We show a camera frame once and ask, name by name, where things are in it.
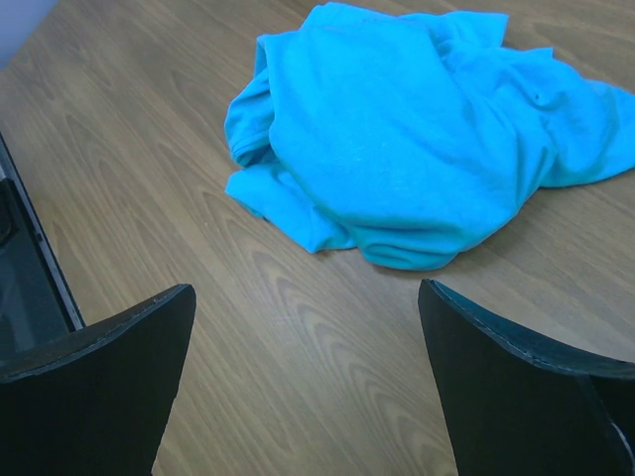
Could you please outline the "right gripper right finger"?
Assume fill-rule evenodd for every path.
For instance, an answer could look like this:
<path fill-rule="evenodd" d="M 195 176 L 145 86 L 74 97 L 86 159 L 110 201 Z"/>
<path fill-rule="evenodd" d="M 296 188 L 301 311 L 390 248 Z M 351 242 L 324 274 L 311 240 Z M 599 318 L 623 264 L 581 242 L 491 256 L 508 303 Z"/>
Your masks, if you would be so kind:
<path fill-rule="evenodd" d="M 419 313 L 460 475 L 631 475 L 634 365 L 424 280 Z"/>

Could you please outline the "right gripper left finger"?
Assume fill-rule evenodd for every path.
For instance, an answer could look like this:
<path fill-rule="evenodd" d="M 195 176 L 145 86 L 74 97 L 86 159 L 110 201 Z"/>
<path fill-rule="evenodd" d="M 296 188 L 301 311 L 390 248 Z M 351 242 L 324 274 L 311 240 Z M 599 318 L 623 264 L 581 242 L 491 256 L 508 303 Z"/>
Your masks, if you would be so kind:
<path fill-rule="evenodd" d="M 176 285 L 3 362 L 2 474 L 151 474 L 195 309 Z"/>

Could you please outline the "turquoise t shirt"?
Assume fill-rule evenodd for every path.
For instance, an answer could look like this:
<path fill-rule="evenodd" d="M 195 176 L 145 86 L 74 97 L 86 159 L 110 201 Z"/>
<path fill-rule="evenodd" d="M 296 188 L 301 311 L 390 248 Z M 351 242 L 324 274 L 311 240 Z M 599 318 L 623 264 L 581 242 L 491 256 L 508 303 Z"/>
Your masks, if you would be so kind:
<path fill-rule="evenodd" d="M 228 195 L 308 252 L 431 271 L 537 189 L 631 170 L 633 95 L 507 48 L 507 24 L 327 3 L 261 36 L 226 116 Z"/>

